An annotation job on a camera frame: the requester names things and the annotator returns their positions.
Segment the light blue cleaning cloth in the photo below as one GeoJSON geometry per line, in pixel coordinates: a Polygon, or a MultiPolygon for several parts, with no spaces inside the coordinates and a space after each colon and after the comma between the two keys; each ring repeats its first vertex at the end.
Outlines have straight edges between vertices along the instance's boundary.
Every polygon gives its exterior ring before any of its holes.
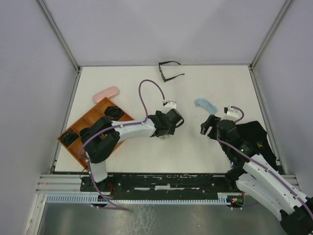
{"type": "Polygon", "coordinates": [[[213,115],[216,114],[218,111],[217,107],[205,98],[197,98],[194,101],[194,104],[196,107],[201,107],[205,109],[208,113],[213,114],[213,115]]]}

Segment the pink glasses case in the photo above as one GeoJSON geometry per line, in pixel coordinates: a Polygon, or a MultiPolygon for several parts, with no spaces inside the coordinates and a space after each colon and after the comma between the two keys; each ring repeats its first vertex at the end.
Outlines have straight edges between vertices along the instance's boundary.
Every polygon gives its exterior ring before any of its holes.
{"type": "Polygon", "coordinates": [[[106,88],[92,97],[95,104],[99,103],[102,99],[108,98],[112,99],[120,94],[120,90],[116,86],[106,88]]]}

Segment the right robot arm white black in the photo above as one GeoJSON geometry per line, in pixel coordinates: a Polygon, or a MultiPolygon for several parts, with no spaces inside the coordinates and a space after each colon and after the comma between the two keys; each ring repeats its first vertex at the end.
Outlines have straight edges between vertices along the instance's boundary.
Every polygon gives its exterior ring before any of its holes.
{"type": "Polygon", "coordinates": [[[236,124],[210,115],[201,134],[216,140],[234,166],[225,175],[229,191],[240,190],[266,207],[289,235],[313,232],[313,199],[278,173],[267,133],[258,121],[236,124]]]}

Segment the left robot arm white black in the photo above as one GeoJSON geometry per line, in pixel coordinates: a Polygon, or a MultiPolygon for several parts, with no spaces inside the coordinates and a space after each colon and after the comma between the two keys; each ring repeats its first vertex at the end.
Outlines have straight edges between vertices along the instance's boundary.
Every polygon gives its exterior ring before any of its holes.
{"type": "Polygon", "coordinates": [[[182,115],[176,109],[171,109],[167,113],[156,111],[142,121],[112,121],[101,117],[91,127],[82,129],[80,137],[92,176],[91,185],[98,191],[107,188],[106,159],[119,143],[141,137],[173,135],[183,124],[182,115]]]}

